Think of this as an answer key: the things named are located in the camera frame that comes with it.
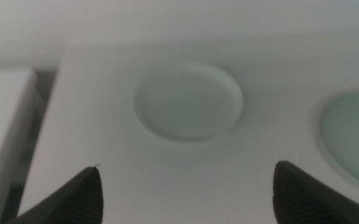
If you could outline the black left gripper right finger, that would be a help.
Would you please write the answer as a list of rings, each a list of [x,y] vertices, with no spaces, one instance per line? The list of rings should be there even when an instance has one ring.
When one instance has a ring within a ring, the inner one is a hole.
[[[359,203],[289,161],[275,165],[273,210],[278,223],[359,224]]]

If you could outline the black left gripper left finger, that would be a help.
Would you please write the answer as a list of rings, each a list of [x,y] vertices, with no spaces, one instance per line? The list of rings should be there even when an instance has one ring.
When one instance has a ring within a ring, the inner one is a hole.
[[[87,167],[8,224],[101,224],[103,209],[99,170]]]

